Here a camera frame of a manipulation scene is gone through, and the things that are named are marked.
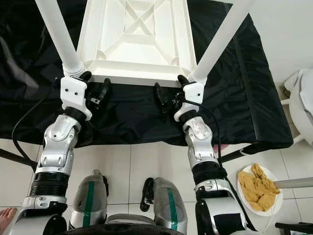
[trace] robotic arm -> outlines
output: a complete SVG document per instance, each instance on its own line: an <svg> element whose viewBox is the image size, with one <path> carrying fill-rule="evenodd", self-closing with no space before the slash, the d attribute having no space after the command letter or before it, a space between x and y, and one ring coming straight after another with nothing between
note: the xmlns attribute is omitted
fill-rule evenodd
<svg viewBox="0 0 313 235"><path fill-rule="evenodd" d="M73 165L73 150L83 122L92 117L85 98L91 73L84 72L80 77L61 79L64 112L45 131L44 150L30 192L10 235L24 234L26 229L27 234L36 235L57 234L67 229L61 215L67 209L65 194ZM89 102L93 102L96 108L106 98L109 85L110 81L106 79L99 97L89 97Z"/></svg>
<svg viewBox="0 0 313 235"><path fill-rule="evenodd" d="M188 159L196 184L196 219L199 235L229 235L236 231L247 230L246 215L240 206L228 180L227 173L221 166L221 159L213 151L212 131L198 115L203 99L204 85L189 82L179 76L182 93L176 95L174 107L179 109L174 114L175 121L182 124L188 144ZM164 93L156 84L157 96L164 101Z"/></svg>

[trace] floor tile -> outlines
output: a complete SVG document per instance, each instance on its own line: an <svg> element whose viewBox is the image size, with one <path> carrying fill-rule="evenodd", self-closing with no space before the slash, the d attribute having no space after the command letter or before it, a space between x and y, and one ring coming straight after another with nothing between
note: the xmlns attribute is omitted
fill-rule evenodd
<svg viewBox="0 0 313 235"><path fill-rule="evenodd" d="M254 227L259 232L263 232L270 220L270 217L262 217L254 214L246 207L245 209ZM295 199L284 199L280 211L273 216L272 221L265 232L266 235L280 235L279 229L275 227L276 222L280 223L300 222L300 215Z"/></svg>
<svg viewBox="0 0 313 235"><path fill-rule="evenodd" d="M313 198L296 199L302 222L313 223Z"/></svg>
<svg viewBox="0 0 313 235"><path fill-rule="evenodd" d="M107 215L128 214L128 204L108 205Z"/></svg>
<svg viewBox="0 0 313 235"><path fill-rule="evenodd" d="M129 197L130 145L94 145L75 148L74 163L67 188L72 205L81 181L98 169L109 182L108 204L127 204Z"/></svg>
<svg viewBox="0 0 313 235"><path fill-rule="evenodd" d="M313 177L313 148L306 141L280 150L290 179ZM312 188L294 188L295 198L313 197Z"/></svg>
<svg viewBox="0 0 313 235"><path fill-rule="evenodd" d="M228 173L228 178L233 184L234 188L236 188L237 185L236 180L238 172L246 166L252 165L254 163L258 163L259 165L269 169L278 180L288 179L287 171L279 150L268 150L253 155L242 156L223 164ZM283 196L285 199L294 198L291 189L284 190Z"/></svg>
<svg viewBox="0 0 313 235"><path fill-rule="evenodd" d="M6 209L7 207L0 207L0 211ZM9 224L9 226L4 230L2 235L8 235L9 232L11 231L13 225L15 224L15 221L17 220L17 216L20 213L21 207L17 207L18 211L15 214L15 217L12 219L11 223Z"/></svg>
<svg viewBox="0 0 313 235"><path fill-rule="evenodd" d="M38 144L32 144L32 143L25 143L19 141L19 144L23 151L28 155L28 157L35 161L38 154L39 145ZM0 148L3 150L6 150L8 152L17 154L22 157L22 155L19 153L15 145L13 144L12 140L7 139L0 139Z"/></svg>
<svg viewBox="0 0 313 235"><path fill-rule="evenodd" d="M139 215L149 217L150 219L155 218L155 214L153 212L153 205L150 206L150 208L147 212L142 212L140 210L140 204L129 204L128 205L128 214L139 214Z"/></svg>
<svg viewBox="0 0 313 235"><path fill-rule="evenodd" d="M32 173L31 167L27 165L0 158L0 206L22 205Z"/></svg>
<svg viewBox="0 0 313 235"><path fill-rule="evenodd" d="M67 210L66 210L65 212L63 212L63 214L62 214L63 218L64 218L64 219L66 220L66 222L67 222L67 227L68 227L68 222L69 222L71 213L72 213L72 206L68 206L68 207L67 207Z"/></svg>
<svg viewBox="0 0 313 235"><path fill-rule="evenodd" d="M178 188L184 202L196 200L187 147L163 142L132 145L130 203L140 203L148 177L163 177Z"/></svg>
<svg viewBox="0 0 313 235"><path fill-rule="evenodd" d="M196 235L197 234L197 221L195 214L196 202L185 202L184 205L188 216L187 234ZM153 205L150 206L147 212L142 212L139 206L140 204L129 204L129 214L139 214L154 219L155 215L153 213Z"/></svg>

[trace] person's foot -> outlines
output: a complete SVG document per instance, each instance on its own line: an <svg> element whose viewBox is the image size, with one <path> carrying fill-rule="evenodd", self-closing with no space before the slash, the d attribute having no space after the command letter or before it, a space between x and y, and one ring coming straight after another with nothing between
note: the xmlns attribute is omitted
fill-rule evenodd
<svg viewBox="0 0 313 235"><path fill-rule="evenodd" d="M16 208L7 208L0 211L0 235L4 232L4 230L9 226L12 219L16 214Z"/></svg>

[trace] black cloth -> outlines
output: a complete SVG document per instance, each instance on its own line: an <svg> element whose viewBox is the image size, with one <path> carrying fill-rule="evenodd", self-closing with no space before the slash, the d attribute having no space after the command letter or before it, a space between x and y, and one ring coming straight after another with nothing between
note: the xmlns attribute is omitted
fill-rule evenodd
<svg viewBox="0 0 313 235"><path fill-rule="evenodd" d="M188 0L197 61L230 9L230 4ZM86 0L58 1L77 46ZM0 138L11 138L16 122L62 77L62 62L35 1L0 2ZM98 89L100 84L91 84ZM175 94L175 88L166 88ZM40 105L18 130L18 140L41 144L45 129L61 112L60 91ZM203 105L216 115L222 143L252 143L250 153L285 148L291 132L272 80L260 36L247 16L208 75ZM200 110L214 133L213 118ZM153 87L112 85L106 107L93 113L79 134L77 146L165 141L186 145L173 114L161 114Z"/></svg>

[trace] white plate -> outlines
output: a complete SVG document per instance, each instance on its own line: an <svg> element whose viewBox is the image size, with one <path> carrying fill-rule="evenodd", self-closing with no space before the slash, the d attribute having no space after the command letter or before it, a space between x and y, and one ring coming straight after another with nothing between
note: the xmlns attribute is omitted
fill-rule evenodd
<svg viewBox="0 0 313 235"><path fill-rule="evenodd" d="M180 87L197 67L187 0L88 0L77 55L92 82Z"/></svg>
<svg viewBox="0 0 313 235"><path fill-rule="evenodd" d="M245 167L242 171L248 172L248 173L252 173L251 171L251 167L252 165L249 165L247 167ZM264 173L266 174L266 176L273 181L278 181L278 179L276 178L276 176L268 169L266 169L263 166L260 166L260 168L264 171ZM241 189L241 185L239 182L239 179L237 178L237 192L239 194L239 197L241 199L241 201L244 203L244 205L246 207L248 207L248 209L250 211L252 211L253 213L259 215L259 216L272 216L273 214L276 214L280 208L283 205L283 192L279 189L280 193L278 195L276 195L276 199L275 199L275 203L274 205L268 210L268 211L256 211L255 209L253 209L250 205L250 203L246 200L245 195Z"/></svg>

